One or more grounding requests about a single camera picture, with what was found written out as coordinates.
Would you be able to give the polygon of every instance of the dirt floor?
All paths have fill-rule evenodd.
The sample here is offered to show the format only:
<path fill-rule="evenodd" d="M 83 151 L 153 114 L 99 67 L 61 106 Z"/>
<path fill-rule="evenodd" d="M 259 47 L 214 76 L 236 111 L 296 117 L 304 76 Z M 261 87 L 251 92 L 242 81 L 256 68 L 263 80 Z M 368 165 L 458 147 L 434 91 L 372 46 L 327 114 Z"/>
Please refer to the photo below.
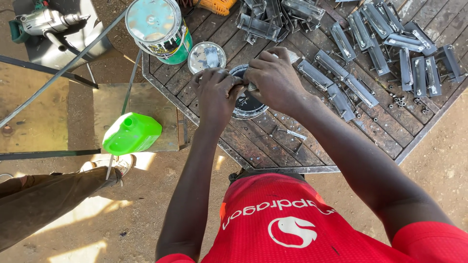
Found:
<path fill-rule="evenodd" d="M 99 17 L 108 24 L 130 0 L 94 1 Z M 7 22 L 14 17 L 11 1 L 0 0 L 1 55 L 28 60 L 22 45 L 11 42 Z M 114 46 L 134 59 L 137 47 L 122 23 L 112 30 Z M 133 67 L 124 57 L 91 64 L 96 82 L 128 82 Z M 88 77 L 85 68 L 75 71 Z M 141 72 L 136 82 L 143 82 Z M 71 131 L 92 132 L 92 93 L 70 88 Z M 433 130 L 401 165 L 410 178 L 433 196 L 461 229 L 468 231 L 468 92 L 453 105 Z M 74 149 L 86 149 L 89 138 L 75 136 Z M 0 263 L 151 263 L 164 214 L 182 171 L 189 148 L 179 152 L 138 153 L 135 168 L 124 178 L 124 186 L 103 189 L 73 211 L 31 237 L 0 254 Z M 0 174 L 68 173 L 88 160 L 103 156 L 80 156 L 0 162 Z M 212 172 L 208 225 L 203 243 L 205 255 L 219 227 L 218 209 L 228 187 L 227 176 L 240 167 L 218 148 Z M 306 175 L 307 181 L 355 229 L 388 244 L 381 222 L 347 185 L 340 173 Z"/>

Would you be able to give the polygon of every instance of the red shirt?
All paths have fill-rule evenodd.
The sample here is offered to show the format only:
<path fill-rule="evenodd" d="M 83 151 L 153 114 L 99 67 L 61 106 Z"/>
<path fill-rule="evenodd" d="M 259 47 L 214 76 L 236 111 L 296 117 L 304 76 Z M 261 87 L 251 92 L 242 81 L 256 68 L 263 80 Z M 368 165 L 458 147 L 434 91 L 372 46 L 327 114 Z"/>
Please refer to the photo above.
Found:
<path fill-rule="evenodd" d="M 468 234 L 438 222 L 400 229 L 392 247 L 354 230 L 308 184 L 263 174 L 235 181 L 224 197 L 221 226 L 203 263 L 468 263 Z M 192 263 L 168 255 L 157 263 Z"/>

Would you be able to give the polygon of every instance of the printed logo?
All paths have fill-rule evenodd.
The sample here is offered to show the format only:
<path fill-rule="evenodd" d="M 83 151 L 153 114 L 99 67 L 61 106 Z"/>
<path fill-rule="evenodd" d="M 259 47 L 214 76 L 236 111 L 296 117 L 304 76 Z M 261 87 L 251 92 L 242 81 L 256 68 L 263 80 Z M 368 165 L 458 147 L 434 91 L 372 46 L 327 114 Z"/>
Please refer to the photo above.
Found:
<path fill-rule="evenodd" d="M 275 238 L 271 232 L 271 227 L 276 222 L 278 222 L 278 228 L 283 233 L 293 234 L 293 235 L 300 237 L 302 239 L 302 244 L 301 245 L 288 245 L 279 241 L 277 238 Z M 270 234 L 270 237 L 273 239 L 273 241 L 275 241 L 277 244 L 280 244 L 281 246 L 284 246 L 287 248 L 305 248 L 317 238 L 317 232 L 315 232 L 314 230 L 310 230 L 310 229 L 300 228 L 300 226 L 315 227 L 309 221 L 305 221 L 296 217 L 289 216 L 289 217 L 277 218 L 277 219 L 274 219 L 272 222 L 270 222 L 270 224 L 268 225 L 268 234 Z"/>

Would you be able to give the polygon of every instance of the wooden table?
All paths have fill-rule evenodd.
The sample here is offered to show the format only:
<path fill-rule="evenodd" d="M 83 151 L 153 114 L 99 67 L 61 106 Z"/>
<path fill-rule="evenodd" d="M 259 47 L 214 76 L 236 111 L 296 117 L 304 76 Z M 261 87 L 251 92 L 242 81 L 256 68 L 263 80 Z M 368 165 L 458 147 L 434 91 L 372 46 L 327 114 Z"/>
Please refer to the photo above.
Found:
<path fill-rule="evenodd" d="M 468 62 L 466 3 L 466 0 L 394 1 L 403 19 L 403 25 L 410 20 L 417 20 L 435 40 L 437 46 L 453 44 L 456 54 L 461 58 L 461 65 L 466 65 Z M 319 6 L 327 11 L 321 20 L 320 29 L 308 33 L 301 30 L 290 34 L 279 44 L 262 38 L 258 38 L 254 45 L 243 41 L 245 32 L 239 30 L 235 23 L 239 3 L 231 9 L 229 16 L 219 16 L 204 9 L 196 9 L 194 14 L 186 19 L 186 23 L 194 43 L 211 41 L 223 47 L 228 62 L 227 69 L 246 64 L 262 50 L 275 45 L 284 46 L 297 53 L 299 57 L 313 60 L 320 49 L 339 51 L 336 44 L 329 39 L 329 27 L 338 21 L 347 28 L 348 23 L 344 18 L 356 9 L 357 2 L 344 3 L 343 7 L 337 4 L 336 8 L 331 5 L 335 5 L 335 2 L 322 0 L 319 3 Z M 465 90 L 468 80 L 465 79 L 462 83 L 444 82 L 442 95 L 422 99 L 430 109 L 429 113 L 423 114 L 424 104 L 418 106 L 414 103 L 413 94 L 402 92 L 395 83 L 387 82 L 389 79 L 394 79 L 394 76 L 386 74 L 379 77 L 375 71 L 370 70 L 373 64 L 369 55 L 357 50 L 356 54 L 357 58 L 345 69 L 355 77 L 361 77 L 375 91 L 375 98 L 380 103 L 371 109 L 361 104 L 358 107 L 361 118 L 349 121 L 348 125 L 365 134 L 369 140 L 400 164 Z M 399 63 L 389 67 L 392 72 L 399 73 Z M 199 124 L 198 100 L 187 85 L 192 74 L 186 63 L 170 66 L 162 64 L 153 56 L 144 55 L 143 75 L 191 121 Z M 298 75 L 307 91 L 322 98 L 322 101 L 335 111 L 325 96 L 300 74 Z M 388 106 L 393 102 L 390 92 L 398 97 L 406 96 L 407 105 L 404 108 L 390 109 Z M 299 147 L 298 138 L 276 132 L 275 139 L 283 144 L 282 146 L 268 136 L 277 125 L 280 129 L 297 131 L 307 136 L 304 147 L 297 155 L 290 153 L 288 149 L 295 150 Z M 243 168 L 249 170 L 283 173 L 339 171 L 309 131 L 291 117 L 271 109 L 252 120 L 232 119 L 221 135 L 218 145 Z"/>

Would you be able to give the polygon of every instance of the open paint can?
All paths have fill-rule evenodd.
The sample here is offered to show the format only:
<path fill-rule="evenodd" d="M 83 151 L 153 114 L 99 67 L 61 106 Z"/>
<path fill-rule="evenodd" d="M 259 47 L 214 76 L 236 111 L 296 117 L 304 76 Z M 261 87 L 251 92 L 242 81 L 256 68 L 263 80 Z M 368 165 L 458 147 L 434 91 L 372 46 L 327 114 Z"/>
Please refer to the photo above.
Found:
<path fill-rule="evenodd" d="M 243 78 L 248 67 L 248 64 L 239 65 L 231 69 L 229 73 L 233 76 Z M 266 110 L 268 110 L 268 106 L 259 102 L 254 96 L 252 96 L 252 94 L 250 94 L 249 91 L 246 90 L 239 96 L 239 98 L 237 98 L 232 117 L 238 120 L 249 120 L 266 112 Z"/>
<path fill-rule="evenodd" d="M 135 0 L 125 25 L 146 53 L 169 65 L 187 60 L 193 41 L 175 0 Z"/>
<path fill-rule="evenodd" d="M 222 47 L 213 42 L 201 42 L 193 46 L 189 53 L 189 69 L 192 74 L 200 72 L 209 68 L 206 62 L 205 48 L 215 47 L 218 53 L 219 65 L 218 67 L 226 67 L 226 54 Z"/>

